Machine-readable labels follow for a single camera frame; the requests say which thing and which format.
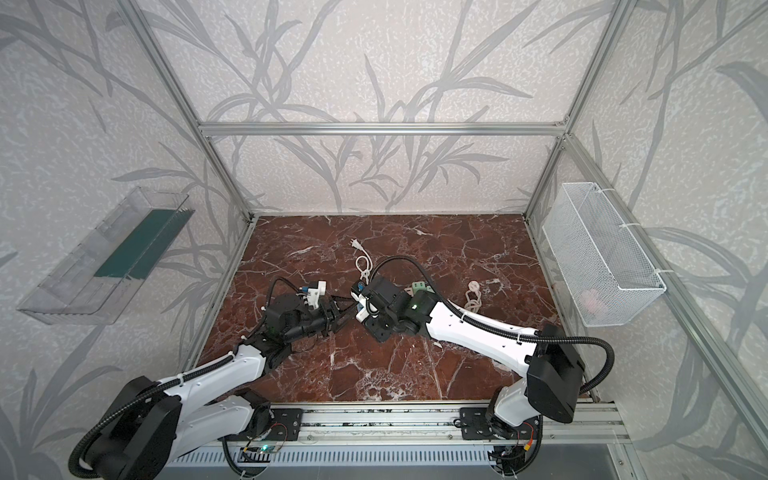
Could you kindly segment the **green cube adapter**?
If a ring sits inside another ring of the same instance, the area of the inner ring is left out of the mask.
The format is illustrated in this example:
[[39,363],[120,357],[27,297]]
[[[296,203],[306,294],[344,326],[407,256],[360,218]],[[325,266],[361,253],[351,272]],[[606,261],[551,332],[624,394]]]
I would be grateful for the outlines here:
[[420,291],[434,292],[433,288],[424,281],[412,282],[410,289],[412,295],[415,295]]

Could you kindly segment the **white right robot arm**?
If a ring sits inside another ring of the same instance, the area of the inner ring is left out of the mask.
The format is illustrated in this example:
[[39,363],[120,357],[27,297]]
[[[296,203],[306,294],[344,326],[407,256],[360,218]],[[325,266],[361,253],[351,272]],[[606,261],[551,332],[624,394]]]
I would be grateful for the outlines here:
[[503,439],[531,434],[540,416],[573,421],[584,362],[571,344],[539,342],[563,339],[556,325],[536,330],[504,324],[444,302],[430,289],[409,293],[384,277],[354,284],[351,295],[359,304],[357,320],[380,343],[394,333],[421,335],[482,354],[519,376],[495,390],[484,413],[483,434]]

